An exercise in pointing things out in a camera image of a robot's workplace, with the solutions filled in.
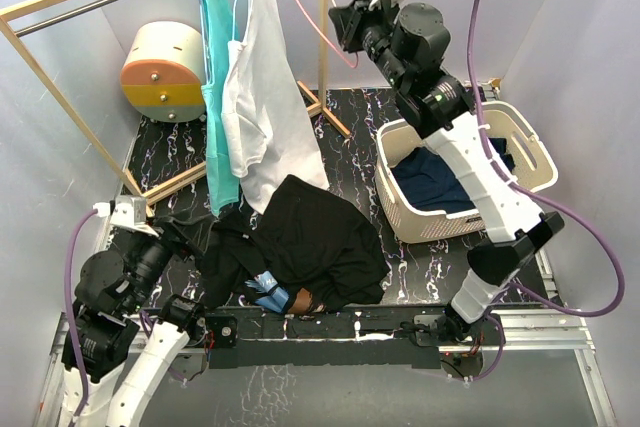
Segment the black t shirt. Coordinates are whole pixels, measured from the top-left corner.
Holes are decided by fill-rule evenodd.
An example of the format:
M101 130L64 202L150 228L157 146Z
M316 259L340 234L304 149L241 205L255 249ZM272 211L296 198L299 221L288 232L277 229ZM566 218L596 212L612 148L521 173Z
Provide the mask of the black t shirt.
M208 309L237 294L272 312L308 315L384 295L389 267L377 230L351 202L294 175L255 227L237 209L193 222L205 233L195 268Z

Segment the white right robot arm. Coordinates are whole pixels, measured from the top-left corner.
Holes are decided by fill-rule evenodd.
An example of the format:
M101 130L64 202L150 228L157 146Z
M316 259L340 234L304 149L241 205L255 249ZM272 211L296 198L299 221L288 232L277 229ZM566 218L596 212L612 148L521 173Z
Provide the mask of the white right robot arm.
M401 116L453 171L487 231L467 254L462 286L428 329L441 340L466 344L480 334L493 300L564 221L556 212L543 212L495 171L492 164L500 157L482 142L480 101L442 66L450 33L440 11L424 3L372 1L329 9L339 44L348 53L365 53L376 65Z

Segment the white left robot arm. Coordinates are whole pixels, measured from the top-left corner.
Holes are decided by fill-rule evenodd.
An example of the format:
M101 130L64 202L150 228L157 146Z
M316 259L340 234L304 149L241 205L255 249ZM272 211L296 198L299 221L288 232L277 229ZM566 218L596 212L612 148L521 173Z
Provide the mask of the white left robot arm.
M167 216L151 225L154 234L133 233L124 255L92 255L78 285L65 289L61 426L139 425L179 352L205 337L204 306L174 294L158 314L142 353L129 371L124 369L140 330L132 315L149 300L169 261L200 259L208 239L205 227L195 221Z

